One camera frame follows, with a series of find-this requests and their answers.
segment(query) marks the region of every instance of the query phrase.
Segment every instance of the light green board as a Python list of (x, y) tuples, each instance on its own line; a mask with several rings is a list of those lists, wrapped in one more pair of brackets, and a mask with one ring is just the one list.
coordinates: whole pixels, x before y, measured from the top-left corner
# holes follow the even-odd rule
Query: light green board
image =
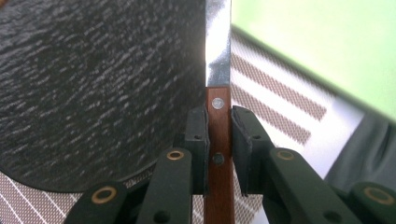
[(233, 0), (233, 26), (396, 120), (396, 1)]

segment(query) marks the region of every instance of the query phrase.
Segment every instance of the knife handle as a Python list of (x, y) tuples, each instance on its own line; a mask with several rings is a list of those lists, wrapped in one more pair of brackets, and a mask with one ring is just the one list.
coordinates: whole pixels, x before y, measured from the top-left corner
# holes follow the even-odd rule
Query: knife handle
[(234, 224), (230, 87), (207, 87), (206, 108), (210, 151), (204, 222)]

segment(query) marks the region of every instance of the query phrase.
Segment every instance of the brown wooden handle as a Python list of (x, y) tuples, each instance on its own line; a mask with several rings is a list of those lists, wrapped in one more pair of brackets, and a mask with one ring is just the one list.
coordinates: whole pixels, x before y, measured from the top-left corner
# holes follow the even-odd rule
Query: brown wooden handle
[(230, 88), (206, 88), (206, 108), (209, 116), (210, 161), (204, 221), (205, 224), (234, 224)]

